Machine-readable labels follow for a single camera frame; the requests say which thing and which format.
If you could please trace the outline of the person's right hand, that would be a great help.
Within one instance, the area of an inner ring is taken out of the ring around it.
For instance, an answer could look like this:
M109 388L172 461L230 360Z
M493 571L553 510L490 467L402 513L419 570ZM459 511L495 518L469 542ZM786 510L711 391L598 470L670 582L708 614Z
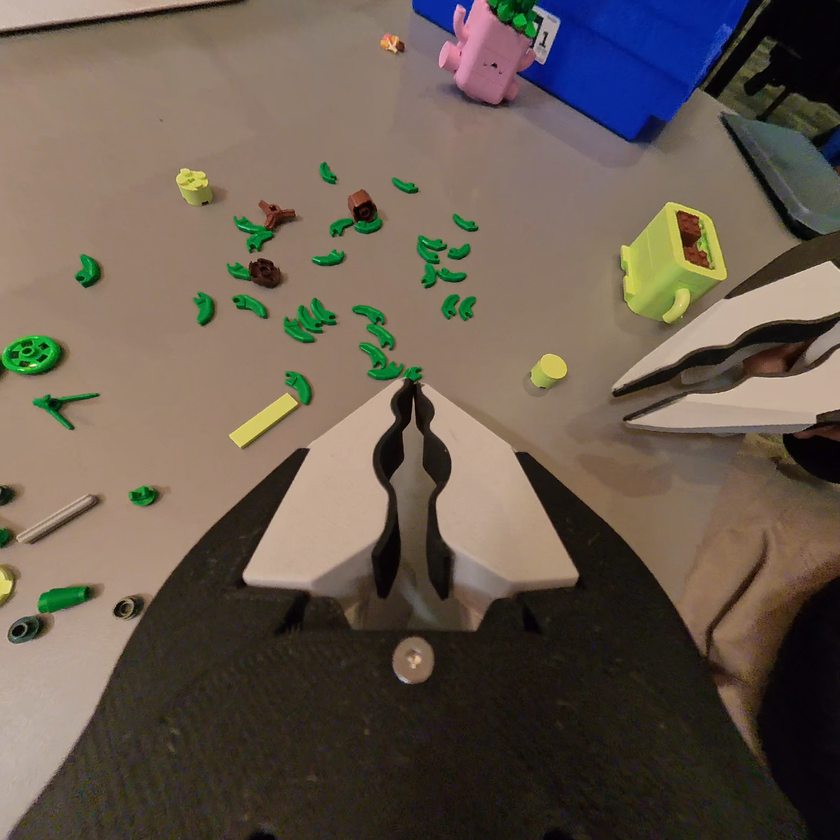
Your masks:
M811 343L812 340L788 343L757 352L744 360L743 372L747 376L785 374Z

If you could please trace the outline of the brown block on green leaves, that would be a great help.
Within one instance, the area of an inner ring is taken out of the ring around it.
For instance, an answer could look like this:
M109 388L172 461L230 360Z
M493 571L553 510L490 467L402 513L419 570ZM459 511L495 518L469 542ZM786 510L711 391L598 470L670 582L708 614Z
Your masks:
M342 236L343 232L350 227L364 235L372 234L382 228L382 219L379 217L377 206L367 191L359 190L350 194L348 207L350 216L337 219L329 226L331 237Z

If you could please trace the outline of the yellow flat bar tile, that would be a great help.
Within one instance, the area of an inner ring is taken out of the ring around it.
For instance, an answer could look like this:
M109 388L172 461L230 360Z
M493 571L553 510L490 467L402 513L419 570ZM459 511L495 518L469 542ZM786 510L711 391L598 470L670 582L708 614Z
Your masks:
M246 448L293 412L298 405L297 398L287 392L236 428L228 437L238 448Z

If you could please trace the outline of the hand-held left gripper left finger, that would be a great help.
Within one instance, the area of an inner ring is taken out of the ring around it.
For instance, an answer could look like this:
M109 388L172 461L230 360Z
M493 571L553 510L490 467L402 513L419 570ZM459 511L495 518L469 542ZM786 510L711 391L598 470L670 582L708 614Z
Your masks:
M401 538L391 478L415 386L394 381L312 441L245 567L247 585L328 596L348 609L386 598Z

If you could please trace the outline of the scattered green leaf pieces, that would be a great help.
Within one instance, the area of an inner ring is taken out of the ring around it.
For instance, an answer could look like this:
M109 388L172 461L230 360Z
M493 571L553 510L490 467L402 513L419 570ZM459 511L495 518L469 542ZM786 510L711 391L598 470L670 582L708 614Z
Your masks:
M264 225L252 223L247 217L234 217L234 224L238 230L247 234L246 246L250 254L260 252L264 243L270 241L275 233L275 231L266 229ZM424 261L425 272L423 286L425 288L433 287L437 280L457 282L466 278L465 272L453 272L445 267L440 267L439 253L447 250L447 256L450 259L463 259L470 252L470 244L464 244L460 248L447 248L446 243L438 238L431 239L424 235L419 235L416 245L417 252ZM101 266L90 255L82 254L79 259L80 268L75 274L75 279L81 286L90 287L100 279L102 274ZM226 264L226 269L231 277L252 281L249 276L249 266L244 266L240 263L233 265ZM240 310L251 311L261 319L268 317L266 307L251 296L244 293L238 294L233 296L232 301L236 308ZM208 324L213 319L215 313L213 300L206 293L200 292L194 298L194 302L198 307L198 313L196 315L197 323L202 326ZM450 319L455 312L458 312L463 320L468 320L473 316L471 308L475 302L476 299L474 297L469 297L462 304L459 304L459 296L456 294L451 295L446 299L442 307L442 313ZM367 329L379 342L379 345L370 343L360 344L360 349L369 355L371 361L371 369L368 375L380 381L403 375L409 381L417 382L422 377L421 367L415 365L406 369L402 365L396 365L387 360L383 352L384 349L391 350L394 347L393 338L384 327L384 314L378 309L362 304L354 306L352 310L354 313L369 319L370 323ZM313 298L309 306L300 306L297 309L295 318L284 318L283 329L286 335L295 341L300 343L313 343L315 341L315 335L322 332L323 326L333 326L336 323L336 315L326 309L318 298Z

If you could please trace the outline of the pile of small mixed pieces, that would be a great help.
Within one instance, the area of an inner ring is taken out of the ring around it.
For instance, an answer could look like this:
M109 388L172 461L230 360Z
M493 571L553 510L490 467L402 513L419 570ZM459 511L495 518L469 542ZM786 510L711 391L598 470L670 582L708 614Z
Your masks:
M99 393L93 392L67 396L44 395L34 399L33 405L47 412L63 427L72 431L75 426L64 416L64 407L71 403L85 402L99 396ZM146 508L154 504L159 495L157 489L144 485L129 492L129 501L135 507ZM16 537L16 542L21 544L35 543L78 518L82 513L93 509L98 502L97 496L90 494L82 496L50 514L36 525L20 532ZM48 590L39 597L38 613L35 616L22 617L9 627L8 641L12 644L22 644L36 638L43 628L41 615L78 606L91 598L92 588L89 586L80 585ZM113 607L112 614L119 620L128 621L139 616L144 606L145 600L141 595L129 595L117 602Z

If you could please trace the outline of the pink brick flowerpot model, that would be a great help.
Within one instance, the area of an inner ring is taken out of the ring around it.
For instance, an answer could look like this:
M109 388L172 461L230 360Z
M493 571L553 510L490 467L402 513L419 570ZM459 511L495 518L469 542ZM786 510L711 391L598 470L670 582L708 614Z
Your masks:
M545 62L560 20L530 1L475 1L456 6L453 26L456 42L443 44L439 67L467 97L498 105L517 96L518 73Z

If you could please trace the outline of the person's beige trousers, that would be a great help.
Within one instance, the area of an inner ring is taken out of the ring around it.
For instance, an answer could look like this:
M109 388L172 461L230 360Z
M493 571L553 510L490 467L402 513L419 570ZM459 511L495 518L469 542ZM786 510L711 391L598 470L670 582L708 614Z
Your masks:
M838 552L838 488L797 465L780 435L747 435L677 608L760 760L769 674L802 604L838 576Z

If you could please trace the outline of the blue plastic bin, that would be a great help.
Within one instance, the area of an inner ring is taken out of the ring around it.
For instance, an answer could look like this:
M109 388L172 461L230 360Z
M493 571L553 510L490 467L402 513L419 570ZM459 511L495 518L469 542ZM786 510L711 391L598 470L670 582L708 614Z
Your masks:
M524 78L635 140L666 123L719 57L746 1L489 2L531 36Z

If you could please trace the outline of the lime green brick model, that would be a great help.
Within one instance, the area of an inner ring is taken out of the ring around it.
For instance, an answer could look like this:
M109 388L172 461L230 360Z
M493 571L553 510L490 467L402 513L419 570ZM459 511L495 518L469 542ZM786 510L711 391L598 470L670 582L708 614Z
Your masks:
M636 237L621 247L623 297L636 314L665 323L725 280L717 230L710 216L668 202Z

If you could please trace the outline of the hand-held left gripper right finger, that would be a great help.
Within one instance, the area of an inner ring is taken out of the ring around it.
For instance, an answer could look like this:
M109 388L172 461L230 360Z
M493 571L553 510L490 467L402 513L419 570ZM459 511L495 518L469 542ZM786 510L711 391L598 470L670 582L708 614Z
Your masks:
M579 573L515 450L430 385L415 386L423 467L435 483L426 556L436 593L466 614Z

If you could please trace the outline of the green round wheel piece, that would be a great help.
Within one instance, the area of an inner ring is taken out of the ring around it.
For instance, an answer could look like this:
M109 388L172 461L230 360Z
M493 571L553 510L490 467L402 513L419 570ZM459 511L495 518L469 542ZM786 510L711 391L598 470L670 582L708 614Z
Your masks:
M2 351L3 367L21 375L42 375L61 361L63 349L50 337L30 334L11 342Z

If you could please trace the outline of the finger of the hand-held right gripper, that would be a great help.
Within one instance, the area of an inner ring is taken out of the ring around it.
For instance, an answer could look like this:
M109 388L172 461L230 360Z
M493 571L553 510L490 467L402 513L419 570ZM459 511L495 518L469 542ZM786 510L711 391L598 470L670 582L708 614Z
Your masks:
M838 313L839 269L828 261L721 299L637 362L613 385L612 394L666 383L754 344L813 339L838 322Z
M796 375L749 378L723 391L689 391L647 406L624 423L673 433L783 433L839 418L839 362Z

